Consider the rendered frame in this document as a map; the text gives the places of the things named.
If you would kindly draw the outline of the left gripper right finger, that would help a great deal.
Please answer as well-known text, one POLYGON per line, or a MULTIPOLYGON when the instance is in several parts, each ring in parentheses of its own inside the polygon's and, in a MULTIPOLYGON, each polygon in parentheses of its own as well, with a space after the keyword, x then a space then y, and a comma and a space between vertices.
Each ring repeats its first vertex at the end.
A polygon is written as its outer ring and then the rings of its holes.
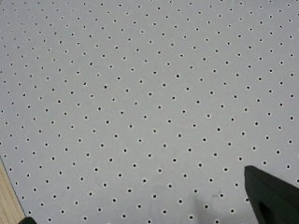
POLYGON ((259 224, 299 224, 299 188, 248 165, 245 191, 259 224))

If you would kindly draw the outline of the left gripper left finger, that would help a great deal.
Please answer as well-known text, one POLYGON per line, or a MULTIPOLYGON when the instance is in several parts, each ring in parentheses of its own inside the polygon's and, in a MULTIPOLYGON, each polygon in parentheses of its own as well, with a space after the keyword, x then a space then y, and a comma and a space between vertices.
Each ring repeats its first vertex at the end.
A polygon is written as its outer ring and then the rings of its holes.
POLYGON ((22 221, 18 224, 37 224, 32 217, 25 217, 22 221))

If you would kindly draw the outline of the grey base plate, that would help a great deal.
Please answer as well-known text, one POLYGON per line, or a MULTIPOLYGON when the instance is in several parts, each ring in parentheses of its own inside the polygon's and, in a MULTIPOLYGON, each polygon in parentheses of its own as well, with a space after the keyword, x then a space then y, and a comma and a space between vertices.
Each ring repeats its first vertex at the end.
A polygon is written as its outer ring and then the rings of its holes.
POLYGON ((258 224, 299 188, 299 0, 1 0, 0 162, 37 224, 258 224))

